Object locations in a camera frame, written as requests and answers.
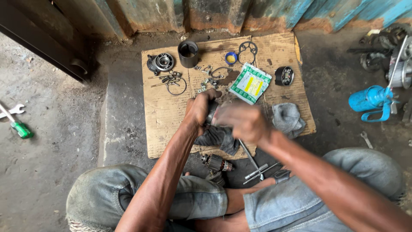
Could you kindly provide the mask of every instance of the grey rag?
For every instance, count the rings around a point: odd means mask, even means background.
[[[290,139],[294,139],[302,133],[306,122],[300,117],[297,105],[293,103],[281,103],[272,106],[273,125]]]
[[[239,140],[232,137],[231,128],[211,126],[203,135],[196,138],[194,144],[201,146],[220,145],[220,150],[234,156],[239,147]]]

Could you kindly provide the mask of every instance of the green and white packet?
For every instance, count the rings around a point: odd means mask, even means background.
[[[266,74],[253,65],[245,63],[239,76],[230,86],[229,91],[253,105],[269,86],[271,79],[271,75]]]

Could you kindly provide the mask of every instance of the man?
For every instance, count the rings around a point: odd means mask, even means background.
[[[391,202],[404,187],[391,158],[362,148],[319,158],[269,126],[256,106],[223,107],[214,120],[287,166],[289,179],[223,189],[180,177],[194,140],[204,133],[208,100],[220,96],[210,89],[189,99],[183,122],[148,174],[127,164],[82,174],[67,199],[70,229],[189,231],[168,219],[197,219],[196,231],[412,231],[412,218]]]

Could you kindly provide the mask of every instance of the green-handled screwdriver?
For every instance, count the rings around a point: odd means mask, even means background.
[[[33,137],[34,133],[31,132],[29,129],[27,129],[24,123],[20,121],[16,121],[13,118],[13,116],[1,105],[1,103],[0,103],[0,109],[9,118],[11,122],[10,125],[12,126],[13,129],[17,131],[17,133],[22,139],[28,139],[28,138]]]

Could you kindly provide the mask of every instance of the jeans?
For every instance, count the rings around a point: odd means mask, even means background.
[[[389,156],[365,148],[328,152],[326,161],[340,167],[391,201],[405,190],[400,166]],[[129,164],[95,168],[82,174],[67,199],[72,231],[113,231],[147,171]],[[297,176],[243,196],[253,232],[346,232],[345,226]],[[225,190],[195,176],[179,180],[168,219],[207,219],[227,208]],[[185,231],[166,222],[165,231]]]

